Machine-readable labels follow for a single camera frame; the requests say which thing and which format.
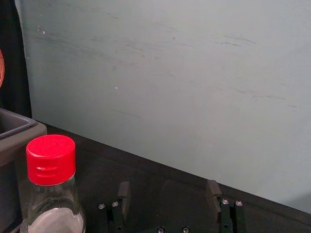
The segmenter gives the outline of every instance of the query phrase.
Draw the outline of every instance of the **gray plastic bin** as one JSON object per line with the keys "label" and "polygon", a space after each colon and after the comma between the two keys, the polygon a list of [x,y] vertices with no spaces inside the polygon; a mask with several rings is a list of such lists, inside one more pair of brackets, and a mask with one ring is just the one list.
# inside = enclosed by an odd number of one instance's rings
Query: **gray plastic bin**
{"label": "gray plastic bin", "polygon": [[0,108],[0,233],[26,217],[29,182],[25,147],[45,135],[45,125]]}

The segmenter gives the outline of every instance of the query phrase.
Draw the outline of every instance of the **light blue wall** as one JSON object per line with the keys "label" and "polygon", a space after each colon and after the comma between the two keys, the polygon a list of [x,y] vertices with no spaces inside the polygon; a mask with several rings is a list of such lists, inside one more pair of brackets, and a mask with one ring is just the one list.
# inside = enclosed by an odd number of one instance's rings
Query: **light blue wall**
{"label": "light blue wall", "polygon": [[23,1],[34,118],[311,213],[310,12]]}

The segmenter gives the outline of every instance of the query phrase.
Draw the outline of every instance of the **bolt head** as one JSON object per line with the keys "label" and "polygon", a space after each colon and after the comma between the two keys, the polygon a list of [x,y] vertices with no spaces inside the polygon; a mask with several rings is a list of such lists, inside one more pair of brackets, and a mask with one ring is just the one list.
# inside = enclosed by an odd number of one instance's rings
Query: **bolt head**
{"label": "bolt head", "polygon": [[227,199],[223,199],[223,200],[222,200],[222,203],[223,203],[224,205],[228,205],[228,204],[229,204],[229,201],[228,201]]}
{"label": "bolt head", "polygon": [[156,232],[157,233],[164,233],[164,228],[163,227],[158,227]]}
{"label": "bolt head", "polygon": [[236,204],[237,206],[243,206],[243,203],[242,203],[240,200],[237,200],[237,201],[235,202],[235,204]]}
{"label": "bolt head", "polygon": [[188,227],[183,227],[183,233],[189,233],[189,228]]}
{"label": "bolt head", "polygon": [[114,203],[112,203],[112,207],[116,207],[116,206],[118,206],[119,205],[119,203],[117,202],[117,201],[115,201]]}
{"label": "bolt head", "polygon": [[105,208],[105,204],[104,204],[104,203],[99,204],[99,205],[98,205],[98,208],[99,208],[100,210],[102,210],[103,208]]}

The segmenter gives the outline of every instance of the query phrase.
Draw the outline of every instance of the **red cap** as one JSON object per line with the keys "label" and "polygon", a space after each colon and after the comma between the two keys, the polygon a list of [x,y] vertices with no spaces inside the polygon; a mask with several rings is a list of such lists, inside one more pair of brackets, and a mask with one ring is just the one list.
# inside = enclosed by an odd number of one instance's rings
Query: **red cap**
{"label": "red cap", "polygon": [[26,147],[28,178],[49,186],[70,179],[75,171],[75,143],[63,135],[37,137]]}

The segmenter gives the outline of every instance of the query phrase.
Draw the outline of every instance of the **black table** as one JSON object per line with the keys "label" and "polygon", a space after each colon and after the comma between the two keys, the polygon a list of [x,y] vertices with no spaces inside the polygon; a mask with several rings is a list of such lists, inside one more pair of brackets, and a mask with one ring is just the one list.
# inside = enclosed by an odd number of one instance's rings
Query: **black table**
{"label": "black table", "polygon": [[[206,199],[207,180],[52,127],[76,142],[76,183],[86,212],[86,233],[96,233],[99,203],[116,201],[119,184],[131,183],[129,233],[158,226],[195,225],[218,230]],[[242,200],[249,233],[308,233],[311,215],[220,185],[225,197]]]}

